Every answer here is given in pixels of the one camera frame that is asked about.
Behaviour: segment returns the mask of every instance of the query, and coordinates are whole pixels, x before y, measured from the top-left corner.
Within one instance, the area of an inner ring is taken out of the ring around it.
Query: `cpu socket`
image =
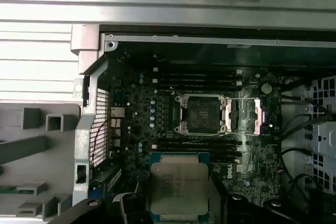
[[[226,132],[226,97],[219,94],[184,94],[175,97],[180,103],[180,125],[176,133],[207,136]]]
[[[218,133],[252,134],[261,135],[261,127],[264,122],[263,114],[258,98],[228,98],[222,94],[184,94],[175,97],[180,104],[180,124],[174,128],[174,132],[186,136],[212,136]],[[251,129],[246,131],[240,123],[250,122]]]

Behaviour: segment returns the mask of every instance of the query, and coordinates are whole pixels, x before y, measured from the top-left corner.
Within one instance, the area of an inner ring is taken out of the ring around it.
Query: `black cable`
[[[286,198],[289,196],[289,194],[294,190],[294,184],[297,184],[299,179],[302,179],[304,177],[309,177],[315,184],[316,189],[319,189],[320,186],[318,185],[318,183],[314,180],[314,178],[312,176],[310,176],[309,174],[299,174],[298,176],[296,176],[293,181],[288,181],[288,183],[291,183],[292,185],[290,186],[288,192],[286,192],[286,194],[284,195]]]
[[[293,89],[295,89],[295,88],[297,88],[301,85],[309,84],[314,80],[319,80],[319,79],[331,77],[331,76],[334,76],[334,75],[336,75],[335,72],[324,72],[324,73],[319,74],[318,76],[317,75],[312,75],[310,78],[307,78],[307,77],[301,78],[300,80],[293,81],[293,82],[290,82],[288,84],[282,85],[281,91],[282,92],[290,91],[290,90],[293,90]]]
[[[285,140],[286,138],[290,137],[295,132],[304,129],[305,127],[311,126],[313,124],[325,122],[325,121],[328,121],[330,119],[332,119],[332,115],[328,114],[328,115],[323,115],[323,116],[320,116],[318,118],[314,118],[314,119],[308,120],[308,121],[306,121],[304,123],[301,123],[301,124],[293,127],[292,129],[290,129],[289,131],[282,133],[280,135],[280,137],[279,137],[279,142],[281,143],[283,140]]]
[[[289,127],[289,125],[296,119],[299,118],[301,116],[306,116],[308,118],[311,118],[311,114],[298,114],[296,116],[294,116],[291,120],[288,121],[288,123],[285,125],[285,127],[283,127],[283,132],[286,132],[287,128]]]
[[[281,141],[279,141],[279,143],[278,143],[278,150],[279,150],[279,159],[280,159],[281,167],[282,167],[283,171],[285,172],[285,174],[287,175],[287,177],[289,178],[289,181],[293,181],[294,178],[292,177],[292,175],[290,175],[290,173],[289,173],[289,171],[288,171],[288,168],[287,168],[286,165],[285,165],[285,161],[284,161],[284,159],[283,159],[283,157],[282,157]],[[296,190],[299,192],[301,198],[305,201],[305,203],[306,203],[307,205],[309,205],[310,202],[309,202],[309,199],[308,199],[308,197],[306,196],[305,192],[299,187],[299,185],[298,185],[297,183],[293,182],[292,185],[293,185],[293,187],[295,187]]]
[[[276,183],[276,181],[277,181],[277,177],[279,176],[279,175],[281,175],[282,173],[281,173],[281,171],[277,171],[277,173],[274,175],[274,178],[273,178],[273,192],[274,192],[274,194],[277,194],[277,192],[276,192],[276,189],[275,189],[275,183]]]
[[[311,151],[309,151],[309,150],[307,150],[305,148],[295,148],[295,147],[294,148],[288,148],[288,149],[282,151],[281,154],[285,155],[286,153],[293,152],[293,151],[301,152],[301,153],[303,153],[303,154],[305,154],[307,156],[312,156],[313,155]]]
[[[291,97],[289,95],[282,95],[281,98],[287,99],[287,100],[292,100],[292,101],[302,101],[306,103],[310,103],[314,107],[318,108],[320,111],[323,111],[325,114],[331,114],[331,111],[327,110],[325,107],[315,103],[314,101],[311,101],[308,98],[305,97]]]
[[[279,138],[279,142],[278,142],[278,154],[279,154],[279,159],[280,159],[280,163],[281,163],[281,167],[283,169],[283,171],[285,172],[285,174],[287,175],[287,177],[289,178],[290,181],[293,181],[293,177],[290,175],[289,171],[288,171],[288,168],[286,167],[285,165],[285,161],[283,159],[283,156],[282,156],[282,141],[284,141],[285,139],[287,139],[288,137],[290,137],[291,135],[293,135],[295,132],[301,130],[301,129],[304,129],[305,127],[307,126],[310,126],[310,125],[313,125],[313,124],[316,124],[316,123],[319,123],[319,122],[325,122],[325,121],[328,121],[332,118],[332,115],[331,114],[328,114],[328,115],[324,115],[324,116],[321,116],[319,118],[315,118],[315,119],[311,119],[311,120],[308,120],[300,125],[297,125],[295,126],[294,128],[290,129],[288,132],[286,133],[283,133],[282,135],[280,135],[280,138]],[[307,205],[309,205],[309,199],[307,198],[305,192],[298,186],[297,183],[293,182],[293,187],[296,188],[296,190],[298,190],[300,196],[302,197],[302,199],[305,201],[305,203]]]

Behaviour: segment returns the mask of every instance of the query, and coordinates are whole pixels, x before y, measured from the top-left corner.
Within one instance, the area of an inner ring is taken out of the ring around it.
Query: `ventilation grille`
[[[330,190],[330,176],[327,173],[317,168],[314,168],[313,178],[320,186],[323,186],[325,189]]]
[[[313,154],[313,162],[315,165],[323,167],[323,156],[316,153]]]
[[[317,80],[317,86],[314,87],[313,91],[313,100],[318,105],[323,105],[324,98],[332,98],[336,97],[336,89],[335,89],[335,78],[331,79],[322,79]],[[326,105],[327,109],[331,110],[331,104]],[[318,118],[322,115],[323,112],[317,109],[316,107],[313,108],[313,118]]]
[[[109,92],[97,89],[96,117],[90,130],[90,166],[97,166],[106,159],[108,115]]]

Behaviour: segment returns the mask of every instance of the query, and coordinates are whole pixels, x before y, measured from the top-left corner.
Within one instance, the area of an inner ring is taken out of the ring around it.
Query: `wire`
[[[183,142],[182,144],[196,143],[196,142],[199,142],[199,141],[207,140],[207,139],[210,139],[210,138],[213,138],[213,137],[217,137],[217,136],[222,136],[222,135],[225,135],[225,134],[226,133],[219,133],[219,134],[208,136],[208,137],[204,137],[204,138],[201,138],[201,139],[192,140],[192,141],[189,141],[189,142]]]
[[[324,116],[321,116],[319,118],[315,118],[315,119],[311,119],[311,120],[308,120],[300,125],[297,125],[295,126],[294,128],[290,129],[288,132],[286,133],[283,133],[282,135],[280,135],[280,138],[279,138],[279,142],[278,142],[278,152],[279,152],[279,159],[280,159],[280,164],[285,172],[285,174],[287,175],[287,177],[289,178],[289,181],[293,181],[293,187],[295,187],[297,189],[297,191],[299,192],[300,196],[302,197],[302,199],[305,201],[305,203],[307,205],[309,205],[309,199],[308,197],[306,196],[305,192],[299,187],[299,185],[294,181],[293,177],[290,175],[289,171],[288,171],[288,168],[286,167],[285,165],[285,161],[283,159],[283,156],[282,156],[282,141],[284,141],[285,139],[287,139],[288,137],[290,137],[291,135],[293,135],[295,132],[301,130],[301,129],[304,129],[305,127],[307,126],[310,126],[310,125],[313,125],[313,124],[316,124],[316,123],[319,123],[319,122],[325,122],[325,121],[328,121],[332,118],[332,115],[331,114],[327,114],[327,115],[324,115]]]
[[[284,170],[279,170],[279,171],[277,171],[277,173],[274,175],[274,178],[273,178],[273,192],[274,192],[274,194],[277,194],[276,189],[275,189],[275,183],[276,183],[276,181],[277,181],[277,177],[278,177],[278,175],[284,174],[283,171],[284,171]]]
[[[288,192],[286,192],[285,194],[285,197],[287,198],[289,196],[289,194],[294,190],[294,184],[297,184],[298,180],[299,179],[302,179],[304,177],[309,177],[315,184],[316,186],[316,189],[319,189],[320,186],[317,184],[317,182],[314,180],[314,178],[312,176],[310,176],[309,174],[305,174],[305,173],[302,173],[302,174],[299,174],[298,176],[296,176],[293,181],[288,181],[288,183],[291,183],[291,187],[289,188]]]
[[[327,72],[327,73],[324,72],[324,73],[320,73],[319,75],[314,75],[312,73],[310,78],[307,78],[307,77],[306,78],[301,78],[300,80],[293,81],[293,82],[290,82],[288,84],[282,85],[281,91],[282,91],[282,93],[286,92],[286,91],[290,91],[290,90],[293,90],[293,89],[295,89],[295,88],[297,88],[301,85],[309,84],[314,80],[319,80],[319,79],[331,77],[331,76],[334,76],[334,75],[335,75],[335,72]]]
[[[327,110],[325,107],[315,103],[314,101],[311,101],[308,98],[305,97],[291,97],[289,95],[282,95],[281,98],[287,99],[287,100],[292,100],[292,101],[302,101],[306,103],[310,103],[314,107],[318,108],[319,110],[323,111],[325,114],[331,114],[331,111]]]
[[[294,182],[294,178],[292,177],[292,175],[290,175],[288,168],[285,165],[285,161],[282,157],[282,151],[281,151],[281,142],[279,141],[278,143],[278,149],[279,149],[279,159],[280,159],[280,164],[281,167],[283,169],[283,171],[285,172],[285,174],[287,175],[287,177],[289,178],[289,181],[293,181],[293,187],[295,187],[297,189],[297,191],[299,192],[301,198],[305,201],[305,203],[307,205],[309,205],[309,199],[306,196],[305,192],[299,187],[299,185],[297,183]]]
[[[328,114],[328,115],[320,116],[319,118],[314,118],[314,119],[308,120],[308,121],[306,121],[304,123],[301,123],[301,124],[295,126],[294,128],[290,129],[289,131],[282,133],[280,135],[280,137],[279,137],[279,143],[281,144],[281,142],[283,140],[285,140],[286,138],[290,137],[295,132],[304,129],[305,127],[311,126],[313,124],[325,122],[325,121],[328,121],[330,119],[332,119],[332,115]]]
[[[96,133],[96,135],[94,136],[94,140],[93,140],[93,153],[92,153],[92,163],[93,163],[93,161],[95,160],[94,158],[94,154],[95,154],[95,151],[96,151],[96,146],[97,146],[97,139],[98,139],[98,135],[99,135],[99,132],[101,131],[101,129],[102,129],[102,127],[105,125],[105,124],[107,124],[110,120],[112,120],[112,119],[116,119],[116,117],[114,116],[114,115],[112,115],[112,116],[110,116],[110,117],[108,117],[100,126],[99,126],[99,128],[98,128],[98,130],[97,130],[97,133]],[[116,125],[117,125],[117,120],[115,121],[115,123],[114,123],[114,126],[112,127],[112,128],[115,128],[116,127]]]
[[[303,154],[305,154],[305,155],[307,155],[307,156],[312,156],[312,155],[313,155],[311,151],[309,151],[309,150],[307,150],[307,149],[305,149],[305,148],[288,148],[288,149],[282,151],[282,152],[281,152],[281,155],[283,156],[283,155],[285,155],[286,153],[288,153],[288,152],[292,152],[292,151],[301,152],[301,153],[303,153]]]
[[[296,116],[294,116],[291,120],[288,121],[288,123],[285,125],[285,127],[283,127],[283,132],[286,132],[287,128],[289,127],[289,125],[296,119],[299,118],[301,116],[306,116],[311,118],[311,114],[298,114]]]

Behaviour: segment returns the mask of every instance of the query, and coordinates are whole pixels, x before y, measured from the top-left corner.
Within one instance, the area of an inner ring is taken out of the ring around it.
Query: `motherboard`
[[[196,152],[230,193],[258,206],[275,198],[280,84],[267,68],[127,66],[113,83],[110,143],[124,187],[149,177],[151,152]]]

